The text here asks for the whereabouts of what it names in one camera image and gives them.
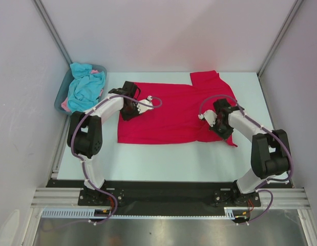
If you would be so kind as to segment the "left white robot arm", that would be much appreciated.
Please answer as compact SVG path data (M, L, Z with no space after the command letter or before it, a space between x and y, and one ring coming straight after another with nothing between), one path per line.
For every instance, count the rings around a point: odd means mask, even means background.
M105 203L108 198L107 191L101 188L105 182L103 171L94 161L103 143L102 125L116 112L120 112L123 120L139 116L136 99L140 92L135 83L126 81L123 87L110 90L95 106L71 115L67 144L72 155L81 162L84 185L91 189L89 198L97 205Z

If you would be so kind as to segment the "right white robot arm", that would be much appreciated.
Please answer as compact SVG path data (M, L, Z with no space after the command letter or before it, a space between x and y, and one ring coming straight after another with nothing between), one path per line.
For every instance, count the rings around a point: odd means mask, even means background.
M225 98L215 101L213 106L213 110L202 114L211 131L227 140L237 130L251 142L250 169L236 180L237 189L230 193L235 205L244 205L249 200L249 193L270 181L290 181L293 161L284 130L267 129L240 105L231 106Z

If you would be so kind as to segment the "red t shirt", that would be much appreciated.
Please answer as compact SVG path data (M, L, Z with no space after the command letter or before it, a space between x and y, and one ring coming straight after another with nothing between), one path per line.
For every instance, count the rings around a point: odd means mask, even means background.
M221 141L198 115L226 98L234 106L235 95L216 71L194 72L191 85L137 82L140 99L155 96L162 106L129 121L118 122L117 140L123 144L160 145Z

